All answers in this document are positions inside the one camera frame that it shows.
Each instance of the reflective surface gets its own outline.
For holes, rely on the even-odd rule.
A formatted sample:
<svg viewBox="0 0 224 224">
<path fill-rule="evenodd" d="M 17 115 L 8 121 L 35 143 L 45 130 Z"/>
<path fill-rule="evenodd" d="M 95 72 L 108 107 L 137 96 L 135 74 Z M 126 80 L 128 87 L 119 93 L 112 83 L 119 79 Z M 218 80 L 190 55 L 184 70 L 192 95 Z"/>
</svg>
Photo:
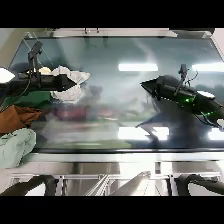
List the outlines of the reflective surface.
<svg viewBox="0 0 224 224">
<path fill-rule="evenodd" d="M 81 85 L 82 96 L 75 102 L 60 102 L 43 92 L 20 99 L 19 105 L 43 111 L 40 120 L 32 123 L 37 149 L 221 150 L 224 146 L 222 135 L 211 134 L 217 130 L 181 111 L 173 102 L 152 99 L 140 86 L 159 75 L 180 80 L 178 71 L 184 63 L 190 68 L 190 79 L 195 69 L 199 73 L 191 86 L 214 94 L 224 103 L 223 61 L 211 39 L 202 35 L 189 38 L 183 33 L 173 35 L 177 37 L 54 35 L 36 35 L 44 49 L 40 64 L 51 70 L 61 65 L 88 72 L 90 78 Z M 10 68 L 27 62 L 29 47 L 36 41 L 24 39 Z"/>
</svg>

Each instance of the brown cloth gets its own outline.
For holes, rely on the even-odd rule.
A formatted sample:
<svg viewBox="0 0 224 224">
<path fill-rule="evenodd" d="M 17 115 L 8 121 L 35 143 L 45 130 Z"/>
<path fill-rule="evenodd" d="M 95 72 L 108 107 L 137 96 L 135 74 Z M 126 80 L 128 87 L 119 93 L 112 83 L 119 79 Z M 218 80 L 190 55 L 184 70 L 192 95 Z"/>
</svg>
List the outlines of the brown cloth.
<svg viewBox="0 0 224 224">
<path fill-rule="evenodd" d="M 0 134 L 8 134 L 21 128 L 29 128 L 38 119 L 41 110 L 29 107 L 10 106 L 0 113 Z"/>
</svg>

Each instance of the light green cloth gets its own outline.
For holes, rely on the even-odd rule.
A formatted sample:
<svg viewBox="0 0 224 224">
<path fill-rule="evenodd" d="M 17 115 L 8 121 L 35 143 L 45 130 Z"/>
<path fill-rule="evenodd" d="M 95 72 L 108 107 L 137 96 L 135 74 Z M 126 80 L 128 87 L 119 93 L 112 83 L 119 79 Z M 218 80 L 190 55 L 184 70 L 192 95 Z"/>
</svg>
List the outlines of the light green cloth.
<svg viewBox="0 0 224 224">
<path fill-rule="evenodd" d="M 0 168 L 14 168 L 36 145 L 36 133 L 22 128 L 0 138 Z"/>
</svg>

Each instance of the white cloth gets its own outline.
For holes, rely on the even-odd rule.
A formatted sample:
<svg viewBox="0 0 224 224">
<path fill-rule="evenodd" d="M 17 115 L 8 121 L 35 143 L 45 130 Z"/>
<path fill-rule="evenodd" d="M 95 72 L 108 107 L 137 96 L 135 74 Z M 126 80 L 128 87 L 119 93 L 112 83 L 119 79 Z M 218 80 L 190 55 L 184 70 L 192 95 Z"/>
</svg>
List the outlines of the white cloth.
<svg viewBox="0 0 224 224">
<path fill-rule="evenodd" d="M 77 85 L 63 92 L 52 91 L 52 97 L 62 101 L 77 101 L 81 96 L 80 84 L 85 82 L 89 78 L 90 74 L 86 72 L 70 71 L 68 68 L 63 66 L 59 66 L 51 72 L 51 75 L 54 76 L 59 74 L 66 74 L 67 77 L 76 82 Z"/>
<path fill-rule="evenodd" d="M 22 128 L 0 138 L 0 168 L 14 168 L 36 145 L 36 133 Z"/>
</svg>

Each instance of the towel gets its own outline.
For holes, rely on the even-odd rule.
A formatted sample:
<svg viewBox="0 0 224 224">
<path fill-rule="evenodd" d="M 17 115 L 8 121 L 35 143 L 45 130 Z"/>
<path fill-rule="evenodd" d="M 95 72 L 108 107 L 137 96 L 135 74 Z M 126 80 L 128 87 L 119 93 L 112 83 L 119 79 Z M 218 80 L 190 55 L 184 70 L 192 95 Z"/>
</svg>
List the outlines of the towel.
<svg viewBox="0 0 224 224">
<path fill-rule="evenodd" d="M 77 102 L 81 96 L 80 84 L 85 82 L 90 76 L 89 73 L 70 71 L 68 68 L 63 66 L 59 66 L 58 68 L 54 69 L 51 74 L 54 76 L 57 76 L 59 74 L 66 74 L 69 79 L 77 83 L 77 85 L 63 92 L 52 91 L 51 96 L 61 101 L 75 101 L 75 102 Z"/>
<path fill-rule="evenodd" d="M 27 128 L 16 130 L 0 138 L 0 168 L 14 168 L 36 144 L 36 133 Z"/>
<path fill-rule="evenodd" d="M 30 127 L 31 122 L 41 115 L 41 110 L 29 107 L 10 106 L 0 113 L 0 134 Z"/>
</svg>

